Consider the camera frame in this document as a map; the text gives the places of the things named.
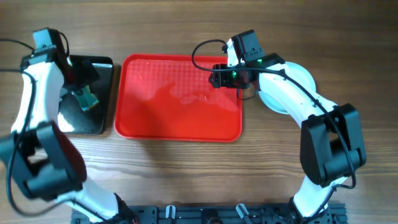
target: brown wooden surface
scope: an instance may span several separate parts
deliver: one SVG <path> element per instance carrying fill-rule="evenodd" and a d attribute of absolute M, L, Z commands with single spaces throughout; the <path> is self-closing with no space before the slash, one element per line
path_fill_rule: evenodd
<path fill-rule="evenodd" d="M 307 68 L 320 94 L 360 112 L 368 161 L 357 171 L 358 186 L 332 200 L 346 203 L 350 223 L 398 222 L 397 1 L 29 2 L 0 3 L 0 37 L 33 45 L 31 32 L 49 26 L 67 35 L 72 54 L 109 56 L 118 64 L 138 52 L 190 54 L 201 41 L 255 29 L 267 52 Z M 28 53 L 0 43 L 0 67 L 18 68 Z M 218 45 L 200 52 L 219 53 Z M 9 133 L 21 91 L 19 74 L 0 74 L 0 135 Z M 231 144 L 123 139 L 113 114 L 104 134 L 70 139 L 90 177 L 130 205 L 287 202 L 302 183 L 299 127 L 259 98 L 244 102 L 244 131 Z M 17 216 L 4 177 L 0 165 L 0 223 L 69 222 L 66 206 L 39 218 Z M 24 208 L 44 206 L 14 192 Z"/>

